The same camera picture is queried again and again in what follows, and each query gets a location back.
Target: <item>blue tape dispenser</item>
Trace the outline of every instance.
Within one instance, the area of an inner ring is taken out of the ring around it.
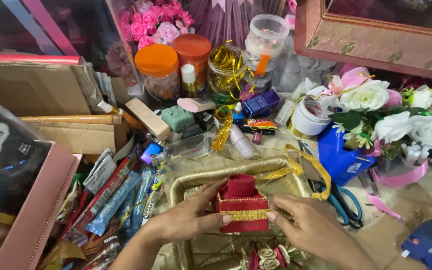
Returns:
[[[318,134],[318,151],[319,162],[331,175],[331,181],[342,187],[368,169],[375,162],[375,158],[363,156],[359,148],[344,149],[344,132],[336,133],[337,130],[331,122]]]

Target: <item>orange plastic jar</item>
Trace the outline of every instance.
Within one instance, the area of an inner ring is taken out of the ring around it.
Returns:
[[[206,70],[211,42],[198,34],[182,34],[173,41],[173,48],[177,52],[179,68],[185,64],[194,66],[198,96],[202,97],[207,85]]]
[[[136,52],[134,62],[144,76],[144,87],[165,106],[176,104],[183,97],[178,74],[178,55],[168,45],[152,44]]]

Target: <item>orange lid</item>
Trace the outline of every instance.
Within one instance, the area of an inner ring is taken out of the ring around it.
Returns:
[[[178,54],[168,45],[144,46],[134,56],[136,68],[148,77],[168,76],[178,69]]]
[[[211,51],[211,41],[198,34],[182,34],[174,39],[173,48],[187,61],[205,61]]]

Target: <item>gold tray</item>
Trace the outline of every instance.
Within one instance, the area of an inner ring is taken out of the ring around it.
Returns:
[[[263,177],[282,168],[292,166],[286,156],[272,156],[257,160],[239,162],[213,169],[190,171],[179,175],[172,182],[168,192],[168,208],[190,197],[199,187],[210,181],[219,181],[231,174],[249,174],[256,177],[256,187],[271,200],[277,193],[292,193],[311,197],[312,192],[306,177],[294,173],[273,179]],[[248,249],[250,241],[273,241],[286,243],[286,237],[270,223],[270,230],[243,233],[220,234],[219,231],[204,233],[191,240],[173,244],[173,253],[178,270],[237,270],[240,262],[233,258],[232,252]]]

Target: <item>fingernail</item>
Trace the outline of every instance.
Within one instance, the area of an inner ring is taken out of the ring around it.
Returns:
[[[273,211],[266,212],[266,217],[268,217],[271,222],[275,222],[276,219],[276,213]]]
[[[223,223],[224,224],[230,224],[231,221],[233,221],[233,217],[231,217],[230,215],[224,215],[223,216]]]

